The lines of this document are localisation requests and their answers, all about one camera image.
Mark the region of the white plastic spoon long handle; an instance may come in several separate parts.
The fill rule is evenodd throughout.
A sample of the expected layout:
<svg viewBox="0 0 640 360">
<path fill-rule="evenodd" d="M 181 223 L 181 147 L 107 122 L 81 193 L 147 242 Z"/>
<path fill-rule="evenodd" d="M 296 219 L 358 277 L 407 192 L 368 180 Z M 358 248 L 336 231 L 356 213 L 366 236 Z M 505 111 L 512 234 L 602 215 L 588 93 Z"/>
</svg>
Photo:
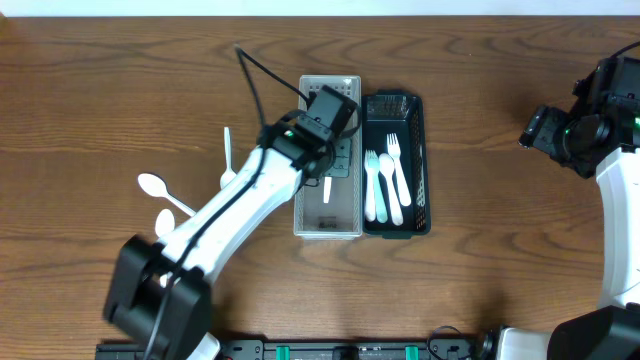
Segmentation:
<svg viewBox="0 0 640 360">
<path fill-rule="evenodd" d="M 324 187 L 323 187 L 323 203 L 324 204 L 328 204 L 330 201 L 331 187 L 332 187 L 332 178 L 325 177 Z"/>
</svg>

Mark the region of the white plastic fork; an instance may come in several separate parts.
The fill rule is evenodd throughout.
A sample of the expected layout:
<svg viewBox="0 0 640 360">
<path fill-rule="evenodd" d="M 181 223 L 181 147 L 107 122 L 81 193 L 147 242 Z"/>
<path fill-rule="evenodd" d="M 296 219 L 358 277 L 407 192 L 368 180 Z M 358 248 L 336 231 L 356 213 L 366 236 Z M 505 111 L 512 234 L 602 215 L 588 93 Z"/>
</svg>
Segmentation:
<svg viewBox="0 0 640 360">
<path fill-rule="evenodd" d="M 368 222 L 373 222 L 376 219 L 375 208 L 375 196 L 374 196 L 374 184 L 373 184 L 373 169 L 369 163 L 370 151 L 365 151 L 364 168 L 366 172 L 366 194 L 365 194 L 365 218 Z"/>
</svg>

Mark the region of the white plastic utensil handle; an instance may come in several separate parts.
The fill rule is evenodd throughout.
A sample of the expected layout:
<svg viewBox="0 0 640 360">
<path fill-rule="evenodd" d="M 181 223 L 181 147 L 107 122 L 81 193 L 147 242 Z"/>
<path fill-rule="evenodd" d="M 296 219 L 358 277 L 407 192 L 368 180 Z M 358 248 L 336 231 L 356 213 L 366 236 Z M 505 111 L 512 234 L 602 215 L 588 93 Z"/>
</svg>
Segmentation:
<svg viewBox="0 0 640 360">
<path fill-rule="evenodd" d="M 412 203 L 411 195 L 401 164 L 401 149 L 396 133 L 387 135 L 387 153 L 394 162 L 400 204 L 403 207 L 410 206 Z"/>
</svg>

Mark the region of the pale green plastic spoon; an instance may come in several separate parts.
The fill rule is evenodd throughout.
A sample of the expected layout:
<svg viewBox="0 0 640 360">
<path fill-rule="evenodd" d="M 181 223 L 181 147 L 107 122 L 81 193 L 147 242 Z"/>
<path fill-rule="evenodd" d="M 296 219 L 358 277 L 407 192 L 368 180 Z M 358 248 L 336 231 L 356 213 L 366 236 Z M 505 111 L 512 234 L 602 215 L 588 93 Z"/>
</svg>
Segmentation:
<svg viewBox="0 0 640 360">
<path fill-rule="evenodd" d="M 229 127 L 225 127 L 223 130 L 223 140 L 224 140 L 225 170 L 220 177 L 221 189 L 224 189 L 227 185 L 229 185 L 237 175 L 237 173 L 233 169 L 232 135 L 231 135 L 231 129 Z"/>
</svg>

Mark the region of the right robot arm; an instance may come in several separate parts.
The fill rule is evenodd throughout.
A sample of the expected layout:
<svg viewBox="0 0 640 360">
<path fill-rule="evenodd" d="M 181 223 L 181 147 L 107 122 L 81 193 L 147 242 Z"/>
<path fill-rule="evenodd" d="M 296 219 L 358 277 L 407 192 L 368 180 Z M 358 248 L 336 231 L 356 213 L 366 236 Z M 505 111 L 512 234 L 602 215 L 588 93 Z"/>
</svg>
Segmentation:
<svg viewBox="0 0 640 360">
<path fill-rule="evenodd" d="M 639 356 L 639 61 L 621 49 L 572 93 L 577 100 L 569 111 L 539 106 L 519 143 L 599 187 L 604 272 L 597 308 L 552 332 L 503 326 L 474 346 L 474 359 Z"/>
</svg>

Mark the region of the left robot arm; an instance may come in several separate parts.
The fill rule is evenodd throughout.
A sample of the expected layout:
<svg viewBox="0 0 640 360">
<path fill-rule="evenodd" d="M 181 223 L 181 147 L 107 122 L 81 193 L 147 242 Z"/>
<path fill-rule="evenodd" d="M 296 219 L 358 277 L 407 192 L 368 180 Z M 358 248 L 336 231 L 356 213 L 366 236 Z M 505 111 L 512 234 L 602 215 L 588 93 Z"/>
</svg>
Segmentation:
<svg viewBox="0 0 640 360">
<path fill-rule="evenodd" d="M 306 110 L 263 127 L 234 179 L 171 232 L 135 235 L 119 252 L 103 317 L 143 348 L 145 359 L 214 359 L 211 288 L 257 226 L 335 159 L 359 105 L 323 86 Z"/>
</svg>

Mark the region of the white spoon in black basket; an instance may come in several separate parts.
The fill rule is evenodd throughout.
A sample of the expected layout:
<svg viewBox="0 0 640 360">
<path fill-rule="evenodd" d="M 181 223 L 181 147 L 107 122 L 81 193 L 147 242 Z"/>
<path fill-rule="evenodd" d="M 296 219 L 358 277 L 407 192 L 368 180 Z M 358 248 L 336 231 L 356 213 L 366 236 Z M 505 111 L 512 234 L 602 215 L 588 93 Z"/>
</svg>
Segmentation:
<svg viewBox="0 0 640 360">
<path fill-rule="evenodd" d="M 403 224 L 404 219 L 393 182 L 395 165 L 392 157 L 387 153 L 382 153 L 379 156 L 379 167 L 380 172 L 382 173 L 386 181 L 391 221 L 395 226 L 400 226 Z"/>
</svg>

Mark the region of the clear perforated plastic basket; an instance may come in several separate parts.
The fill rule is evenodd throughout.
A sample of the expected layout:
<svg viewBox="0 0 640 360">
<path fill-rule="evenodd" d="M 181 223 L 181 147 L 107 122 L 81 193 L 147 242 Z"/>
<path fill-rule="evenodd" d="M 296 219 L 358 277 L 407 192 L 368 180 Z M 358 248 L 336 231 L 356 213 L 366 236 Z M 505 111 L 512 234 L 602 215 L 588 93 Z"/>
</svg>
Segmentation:
<svg viewBox="0 0 640 360">
<path fill-rule="evenodd" d="M 302 75 L 299 90 L 310 97 L 329 86 L 361 105 L 361 78 L 357 75 Z M 330 201 L 323 203 L 324 178 L 317 186 L 303 187 L 295 196 L 294 235 L 304 240 L 353 240 L 362 235 L 362 130 L 356 111 L 345 130 L 358 127 L 351 137 L 351 165 L 348 178 L 332 178 Z"/>
</svg>

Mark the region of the black perforated plastic basket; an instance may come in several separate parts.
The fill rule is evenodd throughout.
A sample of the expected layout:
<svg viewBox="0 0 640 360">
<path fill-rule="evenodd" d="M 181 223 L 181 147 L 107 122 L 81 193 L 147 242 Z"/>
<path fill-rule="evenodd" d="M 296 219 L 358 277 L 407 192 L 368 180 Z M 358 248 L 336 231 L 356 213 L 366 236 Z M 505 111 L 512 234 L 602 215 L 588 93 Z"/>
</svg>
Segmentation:
<svg viewBox="0 0 640 360">
<path fill-rule="evenodd" d="M 421 98 L 400 90 L 380 90 L 374 95 L 362 98 L 362 111 L 363 166 L 365 151 L 373 150 L 379 158 L 382 153 L 387 153 L 387 135 L 396 133 L 401 149 L 401 164 L 412 201 L 407 207 L 400 204 L 404 221 L 402 225 L 395 226 L 391 221 L 386 181 L 379 171 L 388 221 L 368 222 L 365 218 L 363 231 L 385 239 L 408 239 L 414 235 L 428 233 L 431 230 L 431 211 Z M 362 191 L 365 217 L 366 172 L 364 177 Z M 393 182 L 398 195 L 395 171 Z"/>
</svg>

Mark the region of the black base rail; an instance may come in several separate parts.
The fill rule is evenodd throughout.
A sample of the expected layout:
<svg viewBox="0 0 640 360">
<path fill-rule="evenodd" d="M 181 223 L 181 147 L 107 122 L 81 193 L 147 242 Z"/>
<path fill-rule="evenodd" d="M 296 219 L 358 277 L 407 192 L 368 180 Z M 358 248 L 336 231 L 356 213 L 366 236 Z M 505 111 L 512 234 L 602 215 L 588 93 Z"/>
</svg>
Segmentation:
<svg viewBox="0 0 640 360">
<path fill-rule="evenodd" d="M 259 339 L 223 341 L 217 360 L 459 360 L 494 359 L 499 326 L 477 337 L 445 326 L 424 341 L 284 342 Z"/>
</svg>

